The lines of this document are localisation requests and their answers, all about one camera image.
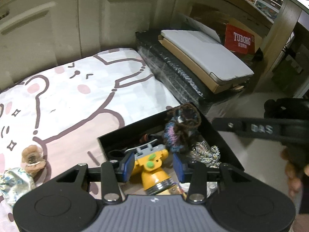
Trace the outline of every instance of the finger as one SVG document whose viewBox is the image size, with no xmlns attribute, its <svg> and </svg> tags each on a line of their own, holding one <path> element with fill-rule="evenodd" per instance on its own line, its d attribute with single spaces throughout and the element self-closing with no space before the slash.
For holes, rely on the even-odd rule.
<svg viewBox="0 0 309 232">
<path fill-rule="evenodd" d="M 309 176 L 309 165 L 305 166 L 304 172 L 307 176 Z"/>
<path fill-rule="evenodd" d="M 295 178 L 296 177 L 296 169 L 294 165 L 291 162 L 288 162 L 285 166 L 285 174 L 289 178 Z"/>
<path fill-rule="evenodd" d="M 293 200 L 295 198 L 296 193 L 293 190 L 289 191 L 289 197 Z"/>
<path fill-rule="evenodd" d="M 293 224 L 294 232 L 309 232 L 309 214 L 296 216 Z"/>
<path fill-rule="evenodd" d="M 288 179 L 289 189 L 298 193 L 302 187 L 302 182 L 298 178 Z"/>
<path fill-rule="evenodd" d="M 284 150 L 282 150 L 281 152 L 281 158 L 284 159 L 284 160 L 288 160 L 289 159 L 289 154 L 288 154 L 288 149 L 285 148 Z"/>
</svg>

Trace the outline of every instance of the white panel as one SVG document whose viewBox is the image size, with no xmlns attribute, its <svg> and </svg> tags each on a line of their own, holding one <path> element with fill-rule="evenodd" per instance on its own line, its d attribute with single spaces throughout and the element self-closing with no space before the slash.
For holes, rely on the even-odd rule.
<svg viewBox="0 0 309 232">
<path fill-rule="evenodd" d="M 135 32 L 168 27 L 175 0 L 79 0 L 83 56 L 134 47 Z"/>
<path fill-rule="evenodd" d="M 12 0 L 0 7 L 0 88 L 81 58 L 77 0 Z"/>
</svg>

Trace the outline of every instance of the gray textured grip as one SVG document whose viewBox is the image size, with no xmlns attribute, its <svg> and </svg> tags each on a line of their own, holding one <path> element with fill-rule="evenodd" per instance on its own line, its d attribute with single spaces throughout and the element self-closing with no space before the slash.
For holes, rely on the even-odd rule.
<svg viewBox="0 0 309 232">
<path fill-rule="evenodd" d="M 83 232 L 227 232 L 205 207 L 186 203 L 181 195 L 128 195 L 103 208 Z"/>
</svg>

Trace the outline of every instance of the green button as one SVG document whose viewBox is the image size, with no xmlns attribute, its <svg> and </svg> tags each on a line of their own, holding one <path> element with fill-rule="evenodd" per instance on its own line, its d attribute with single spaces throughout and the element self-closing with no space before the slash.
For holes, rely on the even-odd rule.
<svg viewBox="0 0 309 232">
<path fill-rule="evenodd" d="M 148 160 L 153 160 L 155 158 L 155 153 L 151 154 L 148 158 Z"/>
<path fill-rule="evenodd" d="M 154 163 L 152 161 L 148 161 L 146 163 L 146 166 L 149 167 L 149 168 L 154 168 L 155 167 L 155 165 L 154 165 Z"/>
</svg>

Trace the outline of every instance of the bed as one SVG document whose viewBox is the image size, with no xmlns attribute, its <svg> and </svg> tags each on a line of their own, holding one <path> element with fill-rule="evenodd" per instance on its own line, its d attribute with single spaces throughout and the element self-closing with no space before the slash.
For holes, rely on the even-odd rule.
<svg viewBox="0 0 309 232">
<path fill-rule="evenodd" d="M 105 161 L 97 137 L 177 105 L 133 49 L 40 72 L 0 94 L 0 174 L 20 167 L 31 144 L 47 160 L 37 186 L 81 162 L 97 167 Z M 99 185 L 91 183 L 90 194 L 100 198 Z M 0 231 L 18 231 L 2 196 Z"/>
</svg>

